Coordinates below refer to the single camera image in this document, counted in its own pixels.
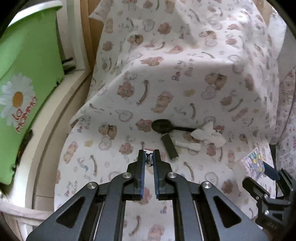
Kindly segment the colourful small carton box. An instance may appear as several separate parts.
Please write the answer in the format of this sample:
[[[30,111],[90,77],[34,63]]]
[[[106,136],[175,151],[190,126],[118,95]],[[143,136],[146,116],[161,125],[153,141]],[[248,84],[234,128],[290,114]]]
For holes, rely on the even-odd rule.
[[[246,177],[258,180],[265,172],[264,161],[259,149],[253,149],[249,154],[240,160],[240,165]]]

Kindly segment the white plastic applicator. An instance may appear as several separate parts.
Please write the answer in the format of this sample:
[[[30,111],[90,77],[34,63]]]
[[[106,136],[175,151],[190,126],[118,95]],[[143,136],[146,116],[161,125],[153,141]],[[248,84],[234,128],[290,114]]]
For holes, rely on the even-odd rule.
[[[189,150],[194,150],[199,152],[201,150],[201,144],[199,143],[185,143],[180,141],[175,141],[175,145],[182,148],[187,148]]]

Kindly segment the small foil candy wrapper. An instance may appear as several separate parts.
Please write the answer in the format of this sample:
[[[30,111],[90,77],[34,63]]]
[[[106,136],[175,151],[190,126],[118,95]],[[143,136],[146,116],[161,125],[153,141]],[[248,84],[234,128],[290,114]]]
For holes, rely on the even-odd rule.
[[[152,154],[154,150],[150,148],[146,148],[144,142],[141,142],[141,147],[142,147],[142,150],[144,151],[145,165],[148,167],[151,167],[153,165]]]

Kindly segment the white tissue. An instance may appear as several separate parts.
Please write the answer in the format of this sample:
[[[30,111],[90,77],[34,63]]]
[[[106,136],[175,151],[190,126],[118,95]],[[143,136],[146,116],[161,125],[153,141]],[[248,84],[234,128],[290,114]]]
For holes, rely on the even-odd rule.
[[[191,132],[191,136],[196,140],[203,141],[205,145],[213,144],[216,148],[221,148],[226,144],[226,139],[219,132],[214,130],[214,123],[207,122],[201,128]]]

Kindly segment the small dark cylinder tube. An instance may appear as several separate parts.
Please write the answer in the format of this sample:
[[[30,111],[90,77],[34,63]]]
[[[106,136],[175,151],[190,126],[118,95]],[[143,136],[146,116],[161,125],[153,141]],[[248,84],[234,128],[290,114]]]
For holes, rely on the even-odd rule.
[[[165,133],[161,136],[161,141],[164,144],[166,152],[171,160],[176,160],[179,158],[175,145],[168,133]]]

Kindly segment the black plastic spoon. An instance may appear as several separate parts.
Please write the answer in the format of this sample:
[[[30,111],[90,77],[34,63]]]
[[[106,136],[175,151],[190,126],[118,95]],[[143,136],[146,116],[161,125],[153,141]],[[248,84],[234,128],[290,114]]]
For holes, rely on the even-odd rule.
[[[191,133],[191,132],[193,132],[195,130],[195,128],[174,126],[174,125],[171,124],[171,122],[169,120],[166,120],[166,119],[159,119],[159,120],[153,121],[152,122],[152,129],[156,133],[160,133],[160,134],[170,133],[173,130],[184,131],[184,132]]]

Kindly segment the pink print bed sheet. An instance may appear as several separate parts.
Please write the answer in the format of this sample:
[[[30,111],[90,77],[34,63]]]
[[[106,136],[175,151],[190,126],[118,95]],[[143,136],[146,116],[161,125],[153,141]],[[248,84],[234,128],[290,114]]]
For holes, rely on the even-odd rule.
[[[295,169],[295,68],[280,83],[278,103],[279,138],[276,161],[279,168]]]

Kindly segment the white shelf unit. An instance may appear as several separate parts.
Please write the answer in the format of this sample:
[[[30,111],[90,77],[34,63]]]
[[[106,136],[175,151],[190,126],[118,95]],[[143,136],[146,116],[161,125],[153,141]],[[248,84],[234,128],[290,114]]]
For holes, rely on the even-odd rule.
[[[32,125],[33,137],[26,146],[8,190],[12,204],[52,210],[59,157],[70,132],[69,121],[81,107],[90,84],[91,69],[83,36],[88,3],[63,1],[57,13],[58,30],[65,57],[74,58],[74,71],[66,74]]]

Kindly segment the bear print chair cover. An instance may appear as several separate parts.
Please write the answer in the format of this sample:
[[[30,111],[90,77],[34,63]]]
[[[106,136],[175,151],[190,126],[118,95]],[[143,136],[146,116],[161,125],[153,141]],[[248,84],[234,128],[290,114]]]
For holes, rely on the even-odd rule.
[[[90,181],[111,181],[158,149],[187,180],[209,181],[248,218],[255,200],[232,168],[253,149],[271,164],[279,102],[278,64],[255,1],[101,1],[102,21],[91,85],[61,152],[55,209]],[[152,122],[222,135],[171,160]]]

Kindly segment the green plastic storage box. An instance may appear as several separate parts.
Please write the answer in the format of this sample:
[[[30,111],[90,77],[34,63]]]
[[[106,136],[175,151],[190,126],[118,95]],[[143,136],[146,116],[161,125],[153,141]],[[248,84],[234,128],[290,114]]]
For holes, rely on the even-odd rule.
[[[9,185],[23,137],[64,78],[56,12],[61,1],[26,8],[1,37],[1,183]]]

